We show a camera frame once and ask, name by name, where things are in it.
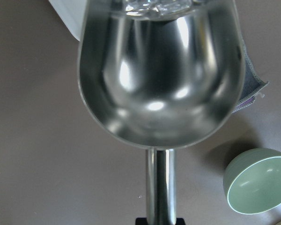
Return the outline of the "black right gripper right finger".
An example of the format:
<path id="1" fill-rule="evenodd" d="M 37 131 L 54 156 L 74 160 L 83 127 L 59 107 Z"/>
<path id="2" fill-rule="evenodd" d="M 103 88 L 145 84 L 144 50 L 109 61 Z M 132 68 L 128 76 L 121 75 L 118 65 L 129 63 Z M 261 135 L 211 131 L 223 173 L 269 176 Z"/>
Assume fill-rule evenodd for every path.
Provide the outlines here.
<path id="1" fill-rule="evenodd" d="M 185 225 L 185 220 L 183 218 L 177 218 L 176 225 Z"/>

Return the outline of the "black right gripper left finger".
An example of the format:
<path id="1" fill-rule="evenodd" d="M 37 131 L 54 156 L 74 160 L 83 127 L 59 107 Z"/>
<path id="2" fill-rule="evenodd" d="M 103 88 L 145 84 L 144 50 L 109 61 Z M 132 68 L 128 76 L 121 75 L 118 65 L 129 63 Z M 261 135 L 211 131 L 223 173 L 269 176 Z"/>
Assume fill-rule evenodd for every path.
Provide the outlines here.
<path id="1" fill-rule="evenodd" d="M 147 219 L 145 217 L 138 217 L 135 219 L 135 225 L 148 225 Z"/>

